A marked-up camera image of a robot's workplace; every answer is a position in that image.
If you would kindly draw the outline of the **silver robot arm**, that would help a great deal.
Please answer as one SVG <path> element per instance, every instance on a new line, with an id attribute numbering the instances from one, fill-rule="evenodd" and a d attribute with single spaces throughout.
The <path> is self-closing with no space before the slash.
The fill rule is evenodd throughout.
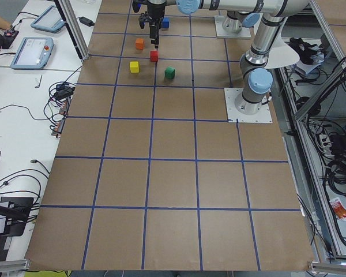
<path id="1" fill-rule="evenodd" d="M 156 49 L 159 48 L 159 31 L 163 27 L 166 6 L 176 5 L 183 14 L 192 14 L 203 7 L 203 1 L 133 1 L 132 8 L 135 13 L 145 5 L 147 11 L 139 16 L 140 28 L 149 24 L 149 38 Z M 228 11 L 222 27 L 232 33 L 238 33 L 243 27 L 251 28 L 259 20 L 260 14 L 256 12 Z"/>
<path id="2" fill-rule="evenodd" d="M 272 74 L 265 69 L 269 52 L 289 16 L 303 10 L 308 1 L 175 1 L 183 14 L 193 14 L 198 9 L 226 10 L 235 13 L 262 13 L 261 21 L 251 47 L 240 59 L 244 79 L 242 94 L 235 99 L 236 109 L 254 115 L 262 106 L 263 97 L 270 91 Z"/>

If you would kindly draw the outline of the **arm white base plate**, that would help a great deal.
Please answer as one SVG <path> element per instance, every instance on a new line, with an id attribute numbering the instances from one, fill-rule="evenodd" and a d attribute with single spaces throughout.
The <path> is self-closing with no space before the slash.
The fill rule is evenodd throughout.
<path id="1" fill-rule="evenodd" d="M 242 88 L 224 88 L 227 120 L 231 123 L 272 123 L 266 96 L 256 104 L 245 101 Z"/>
<path id="2" fill-rule="evenodd" d="M 229 18 L 228 16 L 215 16 L 214 22 L 217 38 L 251 38 L 250 29 L 243 27 L 239 20 Z"/>

